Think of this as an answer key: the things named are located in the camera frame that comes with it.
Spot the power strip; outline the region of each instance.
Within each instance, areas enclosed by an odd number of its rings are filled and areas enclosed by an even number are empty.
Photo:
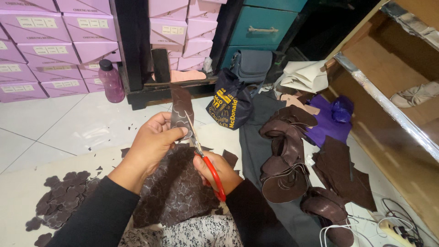
[[[395,225],[392,224],[390,221],[388,220],[383,220],[380,225],[379,228],[385,232],[388,236],[391,236],[393,239],[395,239],[396,241],[400,242],[402,245],[404,245],[405,247],[416,247],[415,244],[411,244],[408,240],[404,239],[403,237],[401,237],[401,235],[397,234],[394,230],[393,227]]]

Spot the person's right hand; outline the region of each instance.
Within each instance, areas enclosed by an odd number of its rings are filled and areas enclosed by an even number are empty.
[[[204,151],[203,153],[209,158],[210,162],[215,167],[227,196],[243,181],[243,179],[235,173],[232,167],[227,163],[226,159],[221,155],[207,151]],[[203,180],[203,185],[207,185],[206,180],[208,180],[213,189],[218,191],[212,173],[203,159],[198,155],[195,155],[194,157],[194,167],[198,170],[198,173]]]

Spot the teal cabinet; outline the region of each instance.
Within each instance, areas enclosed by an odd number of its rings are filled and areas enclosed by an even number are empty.
[[[296,16],[296,12],[243,7],[229,45],[279,45]]]
[[[245,0],[244,5],[300,12],[307,0]]]
[[[230,68],[230,62],[236,50],[259,50],[259,51],[275,51],[277,45],[249,45],[249,46],[229,46],[224,56],[221,68]]]

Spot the smartphone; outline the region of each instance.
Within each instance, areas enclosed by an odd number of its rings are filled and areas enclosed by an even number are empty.
[[[154,76],[157,83],[171,82],[168,51],[163,48],[151,49]]]

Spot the scissors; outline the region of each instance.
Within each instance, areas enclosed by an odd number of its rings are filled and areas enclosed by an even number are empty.
[[[219,201],[225,202],[226,201],[226,194],[224,193],[224,188],[223,188],[223,184],[221,183],[220,177],[218,176],[218,173],[216,172],[216,170],[213,167],[212,163],[210,162],[209,158],[207,156],[204,156],[203,150],[201,149],[201,144],[197,139],[197,135],[195,134],[194,126],[192,125],[191,119],[189,118],[189,115],[187,114],[186,111],[184,111],[184,113],[186,113],[187,120],[189,121],[189,125],[191,127],[191,129],[190,129],[192,131],[191,140],[192,140],[192,143],[194,144],[194,147],[195,147],[195,154],[200,156],[203,159],[203,161],[206,163],[207,167],[209,168],[210,173],[212,173],[213,179],[215,180],[215,183],[216,183],[216,187],[219,190],[219,192],[216,190],[213,190],[213,192],[215,193],[215,196],[218,198]]]

